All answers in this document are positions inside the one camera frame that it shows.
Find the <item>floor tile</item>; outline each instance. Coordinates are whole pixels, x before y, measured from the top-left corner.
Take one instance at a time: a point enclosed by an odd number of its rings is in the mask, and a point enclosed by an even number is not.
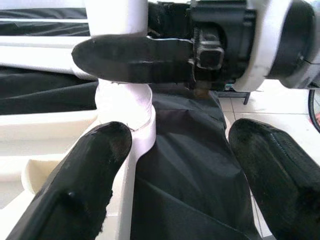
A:
[[[287,132],[320,165],[320,134],[306,114],[235,113],[235,119],[254,119]]]
[[[315,90],[314,99],[317,101],[318,104],[320,104],[320,89]]]
[[[265,218],[262,215],[257,203],[256,203],[255,207],[256,207],[256,212],[257,212],[257,216],[258,216],[260,227],[261,227],[261,234],[262,234],[261,236],[263,238],[271,236],[272,232],[269,230],[269,227],[268,227],[268,225],[267,225],[267,223],[265,221]]]
[[[243,105],[241,98],[231,101],[236,113],[308,113],[308,90],[288,89],[278,80],[265,80],[257,91],[251,93],[247,105]]]
[[[20,180],[0,181],[0,210],[7,206],[24,190]]]
[[[314,101],[314,113],[315,114],[320,113],[320,103],[317,101]]]
[[[235,114],[233,112],[224,112],[223,114],[224,114],[224,118],[226,118],[226,120],[225,120],[225,122],[226,122],[225,135],[228,138],[230,128],[231,128],[232,124],[234,124],[234,122],[236,121]]]
[[[261,227],[260,227],[259,218],[258,218],[258,212],[257,212],[257,208],[256,208],[257,203],[256,203],[256,200],[254,199],[253,196],[251,196],[251,203],[252,203],[254,225],[255,225],[256,229],[258,230],[260,236],[262,237]]]
[[[219,98],[220,105],[223,112],[233,112],[230,98]]]

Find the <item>grout line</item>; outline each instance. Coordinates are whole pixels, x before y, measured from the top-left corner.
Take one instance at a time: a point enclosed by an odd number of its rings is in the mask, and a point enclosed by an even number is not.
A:
[[[320,103],[317,101],[317,99],[314,99],[315,100],[315,104],[317,104],[318,105],[318,109],[320,108]]]
[[[261,237],[263,238],[263,234],[262,234],[262,228],[261,228],[261,224],[260,224],[260,218],[259,218],[259,214],[258,214],[258,210],[257,210],[257,205],[256,205],[256,200],[255,198],[252,196],[251,198],[253,201],[253,205],[254,205],[254,209],[255,209],[255,214],[256,214],[256,217],[258,218],[258,224],[259,224],[259,228],[260,228],[260,234],[261,234]]]
[[[233,111],[234,121],[237,121],[236,114],[235,114],[235,109],[234,109],[234,104],[232,103],[231,97],[230,97],[230,102],[231,102],[231,107],[232,107],[232,111]]]
[[[314,98],[315,102],[320,105],[320,103],[318,102],[317,98]]]

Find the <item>black fabric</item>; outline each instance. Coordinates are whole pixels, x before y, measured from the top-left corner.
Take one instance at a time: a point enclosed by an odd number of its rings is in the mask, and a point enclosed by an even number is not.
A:
[[[0,67],[0,115],[94,110],[97,85],[69,74]]]
[[[320,167],[286,132],[237,120],[231,148],[278,240],[320,239]]]
[[[153,87],[156,142],[137,163],[132,240],[258,240],[218,99]]]
[[[87,19],[85,8],[29,8],[0,10],[1,19]]]
[[[275,239],[274,236],[267,236],[267,237],[264,237],[263,240],[277,240],[277,239]]]
[[[0,36],[90,36],[87,23],[76,22],[0,22]]]
[[[88,23],[15,21],[14,19],[87,19],[85,8],[33,8],[0,10],[0,36],[90,36]]]

